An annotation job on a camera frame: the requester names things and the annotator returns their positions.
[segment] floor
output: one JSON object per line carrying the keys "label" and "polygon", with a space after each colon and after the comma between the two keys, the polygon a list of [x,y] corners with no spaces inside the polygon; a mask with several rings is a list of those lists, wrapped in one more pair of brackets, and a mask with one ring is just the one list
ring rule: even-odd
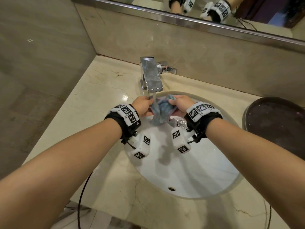
{"label": "floor", "polygon": [[0,180],[22,165],[64,101],[0,75]]}
{"label": "floor", "polygon": [[[96,210],[81,216],[80,223],[81,229],[145,229]],[[78,229],[76,213],[54,224],[51,229]]]}

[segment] white sink basin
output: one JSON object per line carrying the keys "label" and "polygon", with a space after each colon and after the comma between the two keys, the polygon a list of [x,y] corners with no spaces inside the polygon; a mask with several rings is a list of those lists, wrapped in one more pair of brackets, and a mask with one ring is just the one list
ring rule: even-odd
{"label": "white sink basin", "polygon": [[[172,95],[187,95],[186,93],[161,92],[157,98]],[[196,102],[211,103],[218,108],[224,119],[237,123],[219,106],[200,98],[191,96]],[[132,148],[127,144],[125,151],[138,172],[156,187],[163,191],[183,198],[206,198],[219,194],[232,186],[239,172],[207,138],[191,143],[191,150],[186,154],[173,148],[169,124],[152,126],[151,117],[141,119],[142,126],[138,132],[148,132],[151,135],[151,148],[147,157],[138,159],[131,154]]]}

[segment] chrome faucet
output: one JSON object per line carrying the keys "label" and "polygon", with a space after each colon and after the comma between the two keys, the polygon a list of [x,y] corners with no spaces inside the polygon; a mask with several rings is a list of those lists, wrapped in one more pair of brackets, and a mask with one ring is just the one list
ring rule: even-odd
{"label": "chrome faucet", "polygon": [[140,57],[141,86],[148,93],[162,92],[163,85],[160,74],[170,72],[177,74],[177,69],[170,67],[166,61],[155,62],[154,56]]}

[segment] blue cloth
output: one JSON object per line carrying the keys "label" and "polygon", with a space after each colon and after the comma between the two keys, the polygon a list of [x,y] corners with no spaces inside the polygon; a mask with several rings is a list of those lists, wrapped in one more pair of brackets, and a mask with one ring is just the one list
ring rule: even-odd
{"label": "blue cloth", "polygon": [[156,98],[153,104],[150,106],[153,112],[153,119],[150,123],[153,126],[159,126],[163,123],[170,123],[170,116],[177,109],[177,106],[171,105],[168,100],[175,100],[176,98],[173,95],[167,95],[165,98],[158,99]]}

